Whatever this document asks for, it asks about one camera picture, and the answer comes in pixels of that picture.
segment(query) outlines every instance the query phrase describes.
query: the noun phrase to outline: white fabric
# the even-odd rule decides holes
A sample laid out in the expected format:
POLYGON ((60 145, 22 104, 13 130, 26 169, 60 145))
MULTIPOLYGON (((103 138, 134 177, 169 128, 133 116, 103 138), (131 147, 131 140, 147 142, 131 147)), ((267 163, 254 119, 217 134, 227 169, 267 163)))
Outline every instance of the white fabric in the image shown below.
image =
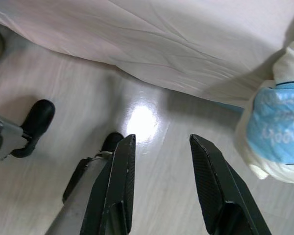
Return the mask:
POLYGON ((273 73, 277 84, 294 82, 294 42, 286 48, 283 57, 274 64, 273 73))
MULTIPOLYGON (((267 80, 259 87, 271 87, 275 88, 274 80, 267 80)), ((294 183, 294 165, 286 165, 283 163, 277 163, 270 161, 255 153, 249 146, 246 138, 246 127, 249 118, 253 110, 253 101, 257 93, 251 97, 250 101, 246 105, 244 113, 236 127, 235 132, 235 147, 239 154, 242 156, 245 163, 251 169, 251 171, 259 178, 265 179, 269 175, 273 178, 286 182, 294 183)))
POLYGON ((294 36, 294 0, 0 0, 0 24, 148 83, 243 106, 294 36))
MULTIPOLYGON (((274 80, 265 81, 262 87, 275 88, 276 84, 284 82, 294 82, 294 41, 286 48, 285 54, 273 66, 274 80)), ((246 128, 253 112, 254 98, 258 92, 255 92, 245 107, 244 113, 236 127, 235 146, 249 166, 259 179, 265 179, 271 175, 277 180, 287 183, 294 183, 294 164, 283 164, 270 161, 264 156, 260 156, 249 146, 246 138, 246 128)))

